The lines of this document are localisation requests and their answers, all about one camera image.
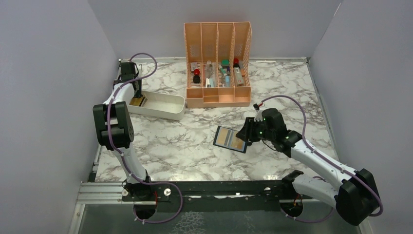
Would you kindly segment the white plastic tray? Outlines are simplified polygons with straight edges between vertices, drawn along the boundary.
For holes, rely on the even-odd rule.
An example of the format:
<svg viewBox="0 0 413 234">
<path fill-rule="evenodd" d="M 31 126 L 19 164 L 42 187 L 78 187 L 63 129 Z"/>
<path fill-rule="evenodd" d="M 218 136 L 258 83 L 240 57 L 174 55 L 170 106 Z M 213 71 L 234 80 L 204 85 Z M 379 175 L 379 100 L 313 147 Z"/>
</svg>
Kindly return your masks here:
<svg viewBox="0 0 413 234">
<path fill-rule="evenodd" d="M 181 120 L 184 117 L 186 101 L 183 96 L 143 91 L 147 101 L 143 107 L 128 104 L 130 113 L 170 120 Z"/>
</svg>

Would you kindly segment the black leather card holder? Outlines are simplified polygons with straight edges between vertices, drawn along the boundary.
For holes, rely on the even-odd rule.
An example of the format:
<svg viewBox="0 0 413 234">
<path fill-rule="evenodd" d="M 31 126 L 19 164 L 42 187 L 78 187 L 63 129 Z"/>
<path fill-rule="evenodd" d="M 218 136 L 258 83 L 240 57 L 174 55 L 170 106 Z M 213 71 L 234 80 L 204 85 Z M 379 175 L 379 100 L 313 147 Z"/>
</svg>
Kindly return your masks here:
<svg viewBox="0 0 413 234">
<path fill-rule="evenodd" d="M 247 144 L 245 141 L 236 137 L 237 133 L 238 131 L 236 130 L 218 126 L 213 140 L 213 145 L 240 153 L 246 153 Z"/>
</svg>

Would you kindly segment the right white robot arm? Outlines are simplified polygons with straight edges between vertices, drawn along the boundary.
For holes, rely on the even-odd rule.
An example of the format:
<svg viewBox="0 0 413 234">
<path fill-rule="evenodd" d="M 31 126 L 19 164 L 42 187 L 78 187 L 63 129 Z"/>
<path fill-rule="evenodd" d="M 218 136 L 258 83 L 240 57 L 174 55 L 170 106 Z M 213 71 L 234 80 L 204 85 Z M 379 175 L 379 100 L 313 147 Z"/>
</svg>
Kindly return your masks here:
<svg viewBox="0 0 413 234">
<path fill-rule="evenodd" d="M 259 110 L 255 117 L 246 118 L 236 137 L 248 145 L 269 141 L 277 152 L 305 164 L 323 178 L 317 180 L 300 171 L 292 172 L 282 180 L 281 192 L 286 198 L 298 194 L 315 198 L 354 226 L 382 206 L 372 173 L 345 166 L 317 151 L 302 134 L 287 129 L 282 114 L 275 108 Z"/>
</svg>

